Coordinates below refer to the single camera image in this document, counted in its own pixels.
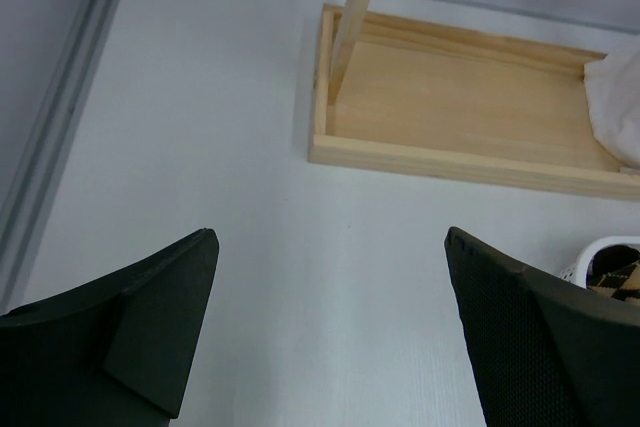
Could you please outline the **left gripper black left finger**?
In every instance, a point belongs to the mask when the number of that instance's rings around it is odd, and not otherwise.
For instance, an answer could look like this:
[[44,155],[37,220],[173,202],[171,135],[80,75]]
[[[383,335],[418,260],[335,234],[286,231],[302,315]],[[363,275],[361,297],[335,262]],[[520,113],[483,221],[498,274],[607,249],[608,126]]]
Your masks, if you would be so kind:
[[219,255],[200,229],[1,317],[4,426],[166,426],[178,417]]

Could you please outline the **brown tan argyle sock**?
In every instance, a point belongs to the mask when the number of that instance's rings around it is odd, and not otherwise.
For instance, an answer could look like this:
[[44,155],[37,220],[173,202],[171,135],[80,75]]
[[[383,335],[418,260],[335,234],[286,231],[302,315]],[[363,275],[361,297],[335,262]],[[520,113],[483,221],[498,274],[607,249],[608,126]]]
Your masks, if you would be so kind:
[[592,259],[586,277],[589,290],[631,305],[639,305],[639,250],[613,245]]

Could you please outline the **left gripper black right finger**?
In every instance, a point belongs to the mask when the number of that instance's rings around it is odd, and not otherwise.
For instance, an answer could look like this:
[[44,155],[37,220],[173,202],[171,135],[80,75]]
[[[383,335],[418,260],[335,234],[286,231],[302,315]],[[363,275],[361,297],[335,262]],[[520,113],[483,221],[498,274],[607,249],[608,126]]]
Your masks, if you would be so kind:
[[444,248],[487,425],[638,425],[638,306],[457,227]]

